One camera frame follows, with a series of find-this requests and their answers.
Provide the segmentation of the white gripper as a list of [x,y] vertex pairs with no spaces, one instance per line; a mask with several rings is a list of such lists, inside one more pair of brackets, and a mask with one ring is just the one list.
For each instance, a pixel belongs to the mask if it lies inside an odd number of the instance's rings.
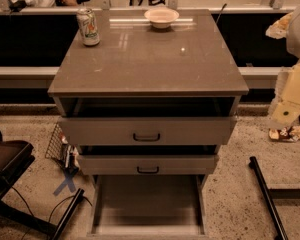
[[282,102],[270,105],[269,127],[290,127],[300,115],[300,63],[279,72],[275,94]]

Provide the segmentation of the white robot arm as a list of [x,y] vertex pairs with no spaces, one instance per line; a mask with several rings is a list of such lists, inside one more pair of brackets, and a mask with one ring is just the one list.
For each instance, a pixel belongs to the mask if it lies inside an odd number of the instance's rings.
[[275,98],[268,114],[269,127],[291,126],[300,115],[300,4],[296,9],[272,24],[266,31],[269,37],[285,37],[287,51],[298,58],[291,68],[283,68],[276,80]]

